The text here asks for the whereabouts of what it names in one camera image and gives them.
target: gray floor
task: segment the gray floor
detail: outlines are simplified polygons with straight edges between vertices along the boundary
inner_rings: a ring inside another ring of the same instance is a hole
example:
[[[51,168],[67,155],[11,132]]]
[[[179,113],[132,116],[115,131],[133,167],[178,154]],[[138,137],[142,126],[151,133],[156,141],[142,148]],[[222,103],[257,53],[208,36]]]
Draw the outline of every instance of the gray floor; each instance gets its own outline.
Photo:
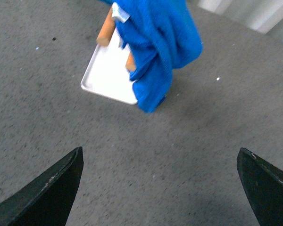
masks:
[[[80,88],[108,6],[0,1],[0,202],[82,145],[68,226],[258,225],[236,157],[283,170],[283,44],[189,7],[203,54],[145,114]]]

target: wooden dowel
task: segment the wooden dowel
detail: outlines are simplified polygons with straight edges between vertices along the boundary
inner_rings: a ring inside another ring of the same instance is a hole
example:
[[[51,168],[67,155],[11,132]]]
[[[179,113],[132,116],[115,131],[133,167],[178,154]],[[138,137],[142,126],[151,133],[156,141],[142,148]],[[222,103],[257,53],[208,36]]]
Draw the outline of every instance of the wooden dowel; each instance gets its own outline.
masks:
[[[101,45],[107,47],[111,41],[113,32],[115,30],[115,21],[112,19],[112,7],[110,8],[106,20],[100,30],[98,38],[96,42]]]
[[[136,70],[135,62],[134,62],[134,57],[132,52],[130,52],[127,62],[126,62],[126,68],[127,70],[134,72]]]

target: white label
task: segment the white label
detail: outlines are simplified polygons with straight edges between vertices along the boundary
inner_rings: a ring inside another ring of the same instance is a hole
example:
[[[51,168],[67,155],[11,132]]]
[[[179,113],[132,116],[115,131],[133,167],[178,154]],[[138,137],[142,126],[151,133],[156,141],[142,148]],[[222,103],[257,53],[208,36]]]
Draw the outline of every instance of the white label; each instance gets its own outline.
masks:
[[[119,20],[120,22],[124,23],[129,19],[130,15],[123,11],[120,6],[114,2],[112,4],[112,19]]]

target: white tray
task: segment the white tray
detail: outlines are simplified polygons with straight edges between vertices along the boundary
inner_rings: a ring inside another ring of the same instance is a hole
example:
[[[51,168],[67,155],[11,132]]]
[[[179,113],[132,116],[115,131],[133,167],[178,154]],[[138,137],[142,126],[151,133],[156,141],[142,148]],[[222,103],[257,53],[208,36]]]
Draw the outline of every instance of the white tray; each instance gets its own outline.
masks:
[[[125,67],[130,48],[127,45],[121,49],[120,41],[115,29],[108,47],[97,45],[81,87],[87,92],[134,105],[137,100],[132,90],[133,82],[129,80],[129,72]]]

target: blue cloth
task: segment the blue cloth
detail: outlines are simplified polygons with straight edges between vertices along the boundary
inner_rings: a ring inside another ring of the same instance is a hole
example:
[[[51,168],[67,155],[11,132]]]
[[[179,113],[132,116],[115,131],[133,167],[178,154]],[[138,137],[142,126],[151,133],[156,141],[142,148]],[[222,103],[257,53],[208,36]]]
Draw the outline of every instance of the blue cloth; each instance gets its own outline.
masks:
[[[116,2],[130,18],[117,21],[124,45],[129,44],[136,71],[130,73],[138,106],[154,112],[172,83],[172,69],[202,52],[200,36],[185,0],[101,0]]]

